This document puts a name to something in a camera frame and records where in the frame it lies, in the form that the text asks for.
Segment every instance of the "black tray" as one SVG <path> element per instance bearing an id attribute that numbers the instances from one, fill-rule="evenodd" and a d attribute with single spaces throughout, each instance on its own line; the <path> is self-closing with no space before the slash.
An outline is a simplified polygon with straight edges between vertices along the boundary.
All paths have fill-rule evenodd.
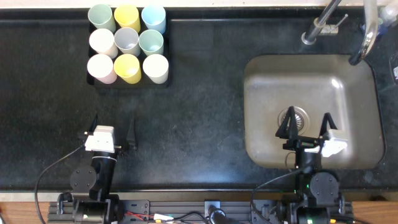
<path id="1" fill-rule="evenodd" d="M 141 9 L 139 9 L 139 15 L 140 15 L 140 23 L 141 23 L 141 30 L 138 33 L 139 35 L 144 32 L 145 30 L 147 30 L 148 28 L 146 27 L 144 21 L 141 18 Z M 116 31 L 118 31 L 121 27 L 119 26 L 119 24 L 115 21 L 116 23 Z M 147 55 L 144 53 L 144 51 L 141 49 L 141 53 L 139 54 L 138 61 L 139 61 L 139 65 L 140 65 L 140 69 L 141 69 L 141 80 L 139 80 L 138 83 L 136 84 L 128 84 L 126 81 L 124 81 L 122 78 L 120 78 L 119 76 L 117 77 L 116 81 L 112 84 L 104 84 L 101 81 L 97 80 L 96 78 L 94 78 L 93 76 L 91 76 L 88 72 L 87 72 L 87 83 L 89 85 L 95 86 L 96 88 L 166 88 L 168 87 L 168 85 L 170 84 L 170 80 L 171 80 L 171 72 L 170 72 L 170 48 L 169 48 L 169 20 L 166 21 L 166 31 L 163 34 L 163 45 L 164 45 L 164 50 L 163 50 L 163 56 L 169 61 L 169 75 L 167 77 L 166 82 L 162 83 L 162 84 L 156 84 L 154 83 L 148 76 L 147 74 L 145 74 L 144 70 L 142 69 L 142 64 L 144 63 L 145 58 L 147 57 Z M 94 30 L 96 30 L 96 27 L 90 23 L 89 26 L 89 32 L 92 33 L 94 32 Z M 118 49 L 119 53 L 118 56 L 122 55 L 123 53 Z M 91 48 L 90 45 L 88 45 L 88 59 L 87 61 L 94 55 L 96 55 L 97 52 L 95 50 L 93 50 Z"/>

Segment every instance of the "stainless steel sink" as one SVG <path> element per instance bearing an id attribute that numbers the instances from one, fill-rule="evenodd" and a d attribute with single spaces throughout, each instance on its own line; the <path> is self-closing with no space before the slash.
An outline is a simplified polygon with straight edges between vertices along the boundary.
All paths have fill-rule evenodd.
<path id="1" fill-rule="evenodd" d="M 384 155 L 373 71 L 348 55 L 264 55 L 244 71 L 246 150 L 260 166 L 285 168 L 285 140 L 275 137 L 289 106 L 296 107 L 300 135 L 318 137 L 323 115 L 331 113 L 348 147 L 328 158 L 324 168 L 369 169 Z M 288 165 L 294 164 L 294 155 Z"/>

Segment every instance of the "drain strainer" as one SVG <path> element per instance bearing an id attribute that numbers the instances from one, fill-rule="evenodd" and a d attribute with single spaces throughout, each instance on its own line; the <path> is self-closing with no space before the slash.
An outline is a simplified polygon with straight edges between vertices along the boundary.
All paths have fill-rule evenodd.
<path id="1" fill-rule="evenodd" d="M 282 121 L 286 117 L 287 110 L 288 110 L 288 108 L 282 110 L 279 113 L 279 117 L 278 117 L 279 126 L 282 124 Z M 308 117 L 307 113 L 303 109 L 301 109 L 297 106 L 294 107 L 294 111 L 295 111 L 295 118 L 296 118 L 298 133 L 302 134 L 310 126 L 310 118 Z"/>

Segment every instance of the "faucet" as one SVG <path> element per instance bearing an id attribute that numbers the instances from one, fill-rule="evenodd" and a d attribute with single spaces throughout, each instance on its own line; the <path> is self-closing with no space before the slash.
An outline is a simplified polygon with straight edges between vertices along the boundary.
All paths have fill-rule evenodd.
<path id="1" fill-rule="evenodd" d="M 323 10 L 320 17 L 314 19 L 313 24 L 308 32 L 302 34 L 302 41 L 304 44 L 312 45 L 317 40 L 318 35 L 322 29 L 326 26 L 326 21 L 329 19 L 331 13 L 337 8 L 341 0 L 332 0 L 329 5 Z M 364 39 L 361 47 L 351 55 L 348 62 L 351 65 L 357 65 L 363 60 L 374 44 L 377 36 L 377 30 L 379 28 L 379 18 L 377 14 L 377 2 L 376 0 L 363 0 L 366 28 Z"/>

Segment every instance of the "plastic cup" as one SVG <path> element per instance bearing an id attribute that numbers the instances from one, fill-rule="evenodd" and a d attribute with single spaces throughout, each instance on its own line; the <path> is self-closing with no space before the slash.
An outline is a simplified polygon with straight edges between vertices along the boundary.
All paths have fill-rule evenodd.
<path id="1" fill-rule="evenodd" d="M 136 84 L 141 79 L 138 58 L 131 54 L 120 55 L 114 61 L 114 71 L 130 84 Z"/>
<path id="2" fill-rule="evenodd" d="M 139 36 L 139 46 L 147 56 L 163 54 L 163 36 L 156 30 L 145 30 Z"/>
<path id="3" fill-rule="evenodd" d="M 138 45 L 138 33 L 130 27 L 122 28 L 114 34 L 114 43 L 124 54 L 132 54 L 136 57 L 141 53 Z"/>
<path id="4" fill-rule="evenodd" d="M 166 82 L 169 76 L 169 62 L 163 55 L 148 56 L 142 65 L 145 74 L 156 84 Z"/>
<path id="5" fill-rule="evenodd" d="M 88 20 L 97 29 L 108 29 L 111 32 L 116 30 L 116 24 L 112 16 L 112 9 L 105 4 L 98 4 L 88 11 Z"/>
<path id="6" fill-rule="evenodd" d="M 118 77 L 113 70 L 112 59 L 105 54 L 92 56 L 87 63 L 87 71 L 105 84 L 115 82 Z"/>
<path id="7" fill-rule="evenodd" d="M 121 5 L 114 11 L 114 18 L 121 27 L 130 27 L 137 31 L 141 30 L 138 9 L 133 5 Z"/>
<path id="8" fill-rule="evenodd" d="M 157 30 L 161 34 L 166 31 L 166 11 L 162 6 L 145 7 L 141 17 L 148 29 Z"/>
<path id="9" fill-rule="evenodd" d="M 118 48 L 114 44 L 114 36 L 110 30 L 94 30 L 88 42 L 90 47 L 99 54 L 105 54 L 111 58 L 118 56 Z"/>

